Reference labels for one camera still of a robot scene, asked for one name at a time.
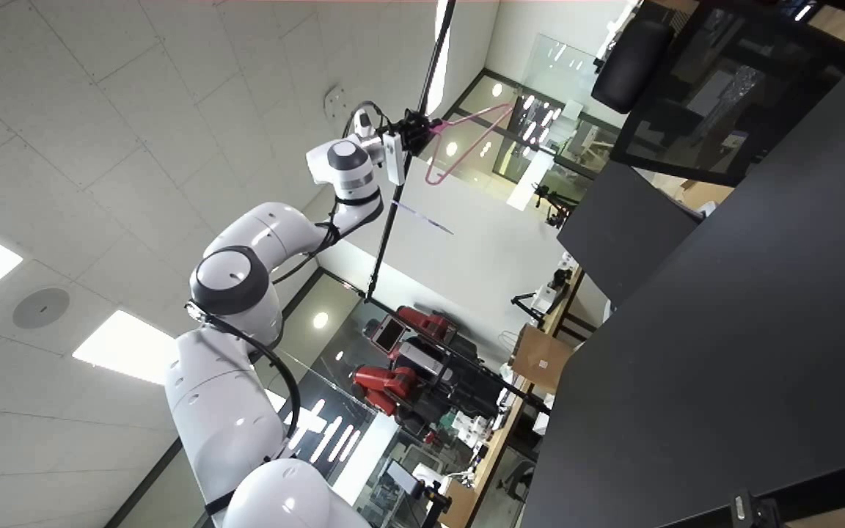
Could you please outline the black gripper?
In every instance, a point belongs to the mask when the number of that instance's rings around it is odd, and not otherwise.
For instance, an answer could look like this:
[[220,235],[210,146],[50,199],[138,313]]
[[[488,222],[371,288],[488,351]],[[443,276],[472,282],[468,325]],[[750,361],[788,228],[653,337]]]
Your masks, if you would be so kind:
[[419,155],[430,143],[430,128],[441,128],[441,118],[425,118],[419,111],[408,111],[402,119],[393,124],[399,143],[405,152]]

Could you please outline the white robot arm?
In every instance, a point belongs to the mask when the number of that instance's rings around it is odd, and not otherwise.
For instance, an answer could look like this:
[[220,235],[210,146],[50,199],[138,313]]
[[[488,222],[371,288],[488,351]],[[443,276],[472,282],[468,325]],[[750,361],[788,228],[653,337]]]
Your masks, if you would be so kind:
[[402,183],[405,162],[436,128],[425,108],[390,119],[362,102],[337,137],[306,152],[314,183],[333,187],[324,221],[268,199],[201,251],[188,278],[196,325],[174,339],[164,400],[214,528],[371,528],[314,464],[287,448],[299,386],[276,356],[284,335],[276,271],[374,222],[386,212],[383,175]]

